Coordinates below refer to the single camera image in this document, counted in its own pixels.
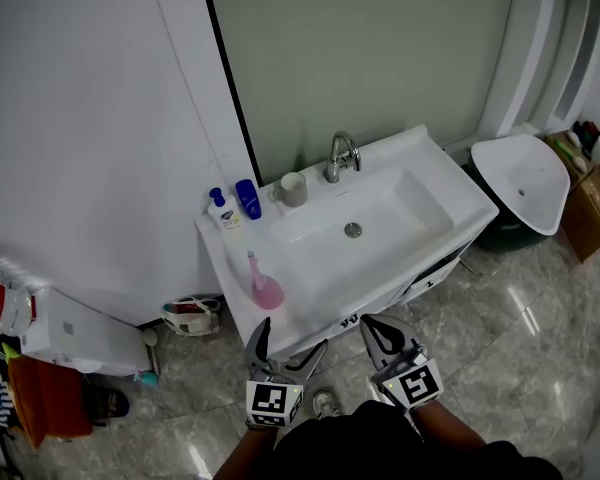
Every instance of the shoe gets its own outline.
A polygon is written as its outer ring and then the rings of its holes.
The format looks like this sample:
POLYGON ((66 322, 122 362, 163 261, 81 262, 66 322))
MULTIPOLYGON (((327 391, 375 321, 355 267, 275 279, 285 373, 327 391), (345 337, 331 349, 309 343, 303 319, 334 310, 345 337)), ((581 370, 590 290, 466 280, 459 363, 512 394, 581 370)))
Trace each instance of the shoe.
POLYGON ((318 391, 313 395, 313 412, 319 420, 327 417, 340 416, 340 410, 328 391, 318 391))

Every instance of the faucet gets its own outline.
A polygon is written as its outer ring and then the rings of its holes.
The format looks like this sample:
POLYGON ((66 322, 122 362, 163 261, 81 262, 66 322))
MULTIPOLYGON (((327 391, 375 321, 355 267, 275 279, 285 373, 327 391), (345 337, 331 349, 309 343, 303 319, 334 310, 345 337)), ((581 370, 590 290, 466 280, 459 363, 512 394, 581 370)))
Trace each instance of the faucet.
POLYGON ((353 168, 356 171, 360 170, 360 164, 362 160, 360 158, 360 151, 358 151, 358 146, 353 142, 351 135, 347 132, 336 132, 333 136, 333 142, 331 143, 331 154, 327 159, 327 167, 324 170, 324 178, 329 183, 338 183, 340 181, 340 168, 344 167, 345 169, 350 165, 353 165, 353 168), (346 153, 342 155, 339 154, 340 151, 340 141, 343 140, 348 148, 348 156, 346 153))

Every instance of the bathroom sink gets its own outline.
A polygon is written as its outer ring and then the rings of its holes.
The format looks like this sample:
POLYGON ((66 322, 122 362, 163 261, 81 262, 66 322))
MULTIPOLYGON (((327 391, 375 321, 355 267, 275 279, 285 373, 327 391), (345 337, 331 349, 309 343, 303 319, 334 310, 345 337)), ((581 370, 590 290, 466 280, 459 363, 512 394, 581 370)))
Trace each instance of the bathroom sink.
POLYGON ((343 319, 382 310, 498 213, 424 126, 359 149, 363 169, 341 170, 337 183, 325 180, 324 163, 304 169, 299 208, 275 201, 269 185, 258 192, 262 218, 236 233, 196 219, 245 344, 271 316, 269 353, 288 357, 342 330, 343 319), (249 250, 285 292, 273 311, 251 298, 249 250))
POLYGON ((352 177, 337 188, 271 227, 281 258, 317 311, 359 300, 453 228, 422 183, 398 167, 352 177), (358 237, 345 233, 349 223, 359 226, 358 237))

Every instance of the cup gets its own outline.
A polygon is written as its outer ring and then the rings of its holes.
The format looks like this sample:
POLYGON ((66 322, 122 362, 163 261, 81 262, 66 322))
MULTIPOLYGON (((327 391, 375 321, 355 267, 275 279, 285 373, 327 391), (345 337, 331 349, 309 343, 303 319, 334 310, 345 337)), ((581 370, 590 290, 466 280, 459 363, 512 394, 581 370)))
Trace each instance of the cup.
POLYGON ((273 197, 292 208, 302 206, 307 202, 307 180, 299 172, 287 173, 273 190, 273 197))

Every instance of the white box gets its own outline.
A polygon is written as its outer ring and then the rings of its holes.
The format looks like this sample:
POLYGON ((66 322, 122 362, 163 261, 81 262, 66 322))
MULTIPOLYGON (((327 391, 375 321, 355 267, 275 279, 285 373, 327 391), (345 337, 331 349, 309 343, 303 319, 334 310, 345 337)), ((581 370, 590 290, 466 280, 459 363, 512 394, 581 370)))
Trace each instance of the white box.
POLYGON ((84 373, 122 377, 151 369, 140 330, 52 288, 35 297, 36 321, 20 337, 23 354, 84 373))

